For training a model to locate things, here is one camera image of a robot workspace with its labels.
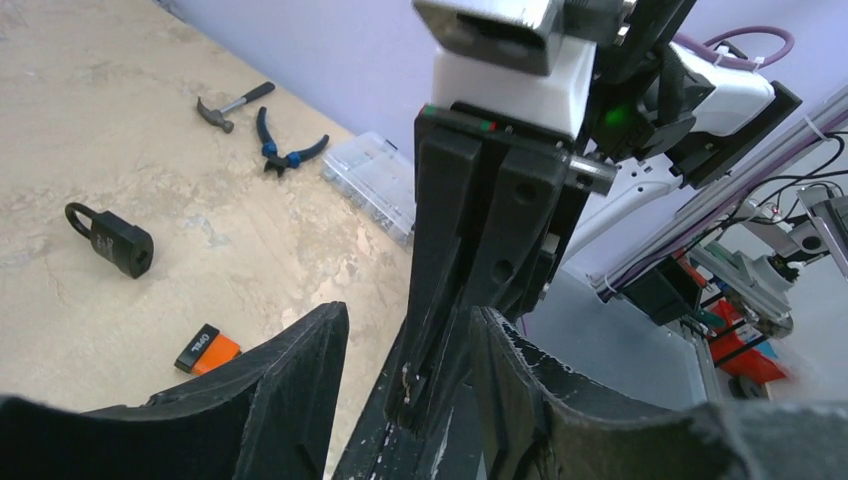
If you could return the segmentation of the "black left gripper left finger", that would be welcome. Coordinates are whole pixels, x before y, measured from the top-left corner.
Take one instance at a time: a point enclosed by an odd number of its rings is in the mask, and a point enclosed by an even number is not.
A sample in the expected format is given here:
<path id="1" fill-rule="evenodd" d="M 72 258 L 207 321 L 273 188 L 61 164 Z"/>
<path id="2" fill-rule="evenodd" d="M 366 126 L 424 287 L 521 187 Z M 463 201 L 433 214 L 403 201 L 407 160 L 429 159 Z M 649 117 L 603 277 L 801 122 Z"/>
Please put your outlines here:
<path id="1" fill-rule="evenodd" d="M 140 406 L 1 399 L 5 479 L 319 479 L 349 334 L 342 302 Z"/>

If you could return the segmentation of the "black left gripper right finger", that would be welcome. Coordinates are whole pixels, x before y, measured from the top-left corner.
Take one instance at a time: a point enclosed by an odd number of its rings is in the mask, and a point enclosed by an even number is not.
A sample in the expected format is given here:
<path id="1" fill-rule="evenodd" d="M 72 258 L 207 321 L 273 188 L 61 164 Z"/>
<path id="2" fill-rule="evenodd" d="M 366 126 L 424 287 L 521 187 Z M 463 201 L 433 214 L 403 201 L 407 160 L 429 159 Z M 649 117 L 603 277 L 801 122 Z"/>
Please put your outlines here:
<path id="1" fill-rule="evenodd" d="M 705 402 L 666 410 L 574 371 L 497 310 L 469 320 L 491 479 L 843 479 L 843 402 Z"/>

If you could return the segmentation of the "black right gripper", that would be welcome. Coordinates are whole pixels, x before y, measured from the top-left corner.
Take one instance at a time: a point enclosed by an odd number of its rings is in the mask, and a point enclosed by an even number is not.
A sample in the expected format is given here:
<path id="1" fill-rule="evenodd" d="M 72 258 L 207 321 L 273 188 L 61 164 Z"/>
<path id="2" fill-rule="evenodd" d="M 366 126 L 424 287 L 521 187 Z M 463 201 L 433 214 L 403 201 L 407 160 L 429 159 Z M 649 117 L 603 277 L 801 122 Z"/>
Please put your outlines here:
<path id="1" fill-rule="evenodd" d="M 471 309 L 510 308 L 522 298 L 515 282 L 529 280 L 521 271 L 535 266 L 565 178 L 572 188 L 605 196 L 617 168 L 584 155 L 569 134 L 466 102 L 424 105 L 414 120 L 414 139 L 409 299 L 393 379 L 397 393 L 386 413 L 410 424 L 414 434 L 427 435 L 467 375 Z M 495 157 L 480 140 L 511 148 Z M 402 401 L 406 362 L 427 378 L 412 406 Z"/>

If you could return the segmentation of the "single black-head key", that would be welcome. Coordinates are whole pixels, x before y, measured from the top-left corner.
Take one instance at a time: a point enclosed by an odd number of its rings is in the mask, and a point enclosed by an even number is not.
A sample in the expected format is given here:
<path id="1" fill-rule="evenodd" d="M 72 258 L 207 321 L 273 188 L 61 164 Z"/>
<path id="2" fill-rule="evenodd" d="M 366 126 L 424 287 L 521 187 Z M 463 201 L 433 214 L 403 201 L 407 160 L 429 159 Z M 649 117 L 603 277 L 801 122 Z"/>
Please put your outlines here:
<path id="1" fill-rule="evenodd" d="M 401 369 L 402 401 L 404 405 L 414 405 L 421 396 L 427 378 L 420 372 L 414 371 L 410 362 Z"/>

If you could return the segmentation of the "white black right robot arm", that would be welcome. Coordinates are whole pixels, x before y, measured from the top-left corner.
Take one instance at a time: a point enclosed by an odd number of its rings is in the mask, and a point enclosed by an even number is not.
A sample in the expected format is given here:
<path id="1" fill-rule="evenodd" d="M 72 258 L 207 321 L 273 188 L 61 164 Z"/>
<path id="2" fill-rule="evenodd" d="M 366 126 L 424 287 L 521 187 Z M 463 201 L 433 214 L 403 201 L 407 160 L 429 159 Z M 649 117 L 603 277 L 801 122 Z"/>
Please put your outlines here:
<path id="1" fill-rule="evenodd" d="M 417 1 L 438 43 L 414 122 L 414 243 L 385 403 L 417 436 L 470 369 L 475 307 L 532 311 L 563 259 L 612 224 L 582 221 L 615 164 L 659 155 L 693 187 L 738 163 L 800 106 L 764 59 L 679 31 L 689 1 Z"/>

